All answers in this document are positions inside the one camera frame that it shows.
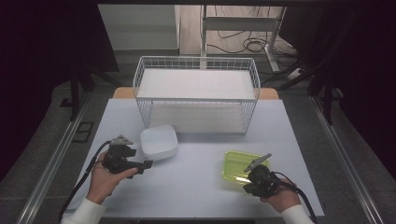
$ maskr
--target hand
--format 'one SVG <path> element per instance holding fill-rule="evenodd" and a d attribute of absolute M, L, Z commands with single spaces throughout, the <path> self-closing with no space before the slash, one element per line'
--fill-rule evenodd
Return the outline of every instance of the hand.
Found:
<path fill-rule="evenodd" d="M 98 204 L 101 204 L 113 192 L 122 179 L 137 173 L 137 168 L 132 168 L 116 175 L 111 174 L 102 166 L 105 155 L 106 151 L 102 152 L 93 166 L 90 189 L 87 194 L 88 200 Z"/>
<path fill-rule="evenodd" d="M 288 184 L 292 184 L 287 179 L 280 179 Z M 286 209 L 293 207 L 294 205 L 300 204 L 300 198 L 298 194 L 291 189 L 288 189 L 284 186 L 277 187 L 277 194 L 268 198 L 260 198 L 262 203 L 271 204 L 278 213 L 282 213 Z"/>

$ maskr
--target wire mesh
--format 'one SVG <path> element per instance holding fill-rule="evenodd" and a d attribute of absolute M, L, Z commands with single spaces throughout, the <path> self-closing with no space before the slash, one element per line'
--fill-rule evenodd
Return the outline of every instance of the wire mesh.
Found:
<path fill-rule="evenodd" d="M 146 85 L 142 80 L 148 69 L 158 69 L 155 71 L 159 79 L 168 69 L 248 71 L 253 96 L 250 99 L 186 98 L 180 89 L 179 97 L 142 97 L 139 92 Z M 178 133 L 246 133 L 259 94 L 256 65 L 249 58 L 145 56 L 140 59 L 134 76 L 134 95 L 146 128 L 171 124 Z"/>

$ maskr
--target metal rail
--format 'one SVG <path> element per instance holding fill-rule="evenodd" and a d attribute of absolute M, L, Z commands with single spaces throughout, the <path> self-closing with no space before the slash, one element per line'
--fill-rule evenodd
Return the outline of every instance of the metal rail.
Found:
<path fill-rule="evenodd" d="M 42 175 L 38 179 L 37 184 L 35 185 L 35 189 L 32 191 L 32 194 L 30 195 L 26 205 L 24 206 L 20 217 L 17 220 L 17 223 L 30 224 L 34 221 L 35 215 L 37 214 L 40 205 L 44 201 L 44 197 L 46 196 L 50 188 L 50 184 L 52 183 L 52 180 L 55 177 L 59 166 L 61 165 L 64 154 L 66 153 L 67 148 L 72 141 L 73 135 L 76 132 L 76 129 L 78 128 L 78 125 L 82 119 L 82 116 L 85 113 L 88 102 L 91 99 L 91 95 L 92 94 L 90 92 L 86 92 L 83 95 L 81 109 L 79 110 L 74 121 L 70 121 L 64 133 L 64 136 L 62 137 L 57 148 L 50 157 L 49 163 L 44 169 Z"/>
<path fill-rule="evenodd" d="M 344 171 L 346 172 L 346 177 L 348 178 L 350 185 L 352 186 L 353 190 L 358 196 L 358 199 L 361 203 L 361 207 L 363 208 L 364 213 L 366 214 L 370 223 L 373 224 L 384 223 L 383 219 L 381 218 L 378 212 L 378 209 L 376 208 L 375 202 L 372 196 L 370 195 L 370 192 L 368 191 L 364 183 L 361 181 L 361 178 L 359 177 L 357 171 L 355 170 L 355 167 L 353 166 L 351 160 L 349 159 L 347 155 L 347 151 L 344 149 L 340 139 L 338 138 L 336 131 L 334 130 L 333 126 L 328 124 L 326 118 L 321 112 L 322 106 L 320 104 L 318 97 L 310 96 L 309 99 L 311 100 L 311 103 L 314 105 L 314 108 L 316 109 L 320 123 L 322 124 L 326 134 L 328 135 L 332 143 L 332 147 L 334 148 L 334 151 L 339 161 L 341 162 Z"/>

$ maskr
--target white wire basket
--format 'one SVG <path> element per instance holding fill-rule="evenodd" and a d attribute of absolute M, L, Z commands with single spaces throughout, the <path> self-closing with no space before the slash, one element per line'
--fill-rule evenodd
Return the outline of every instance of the white wire basket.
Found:
<path fill-rule="evenodd" d="M 142 57 L 133 86 L 146 128 L 177 133 L 245 134 L 260 95 L 249 58 Z"/>

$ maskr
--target gray floor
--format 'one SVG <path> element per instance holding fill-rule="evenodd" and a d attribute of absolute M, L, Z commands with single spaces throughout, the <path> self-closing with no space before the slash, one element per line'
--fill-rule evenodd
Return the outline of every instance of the gray floor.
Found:
<path fill-rule="evenodd" d="M 125 86 L 132 85 L 132 77 L 141 55 L 176 54 L 169 51 L 116 52 L 120 72 L 109 73 Z M 265 57 L 254 57 L 260 71 L 269 72 Z M 93 122 L 89 136 L 75 134 L 75 140 L 88 137 L 86 143 L 71 143 L 62 164 L 51 183 L 49 191 L 38 209 L 34 223 L 56 223 L 57 216 L 68 194 L 74 187 L 82 164 L 90 149 L 92 139 L 115 87 L 97 76 L 95 91 L 89 101 L 82 122 Z M 261 75 L 265 80 L 269 75 Z M 284 82 L 286 77 L 277 82 Z M 308 171 L 318 192 L 326 217 L 319 223 L 369 223 L 359 199 L 351 187 L 345 171 L 339 162 L 329 137 L 318 120 L 318 115 L 306 93 L 309 79 L 286 90 L 280 91 L 280 99 L 290 118 Z M 35 183 L 45 169 L 51 154 L 58 146 L 69 125 L 70 108 L 59 107 L 63 98 L 70 97 L 69 83 L 56 88 L 47 116 L 38 127 L 35 136 L 0 183 L 0 223 L 15 223 L 29 199 Z M 369 190 L 384 223 L 396 223 L 396 182 L 364 142 L 339 108 L 332 105 L 333 127 L 343 143 L 361 180 Z M 260 223 L 283 223 L 280 219 L 260 220 Z M 130 223 L 127 220 L 103 219 L 101 223 Z"/>

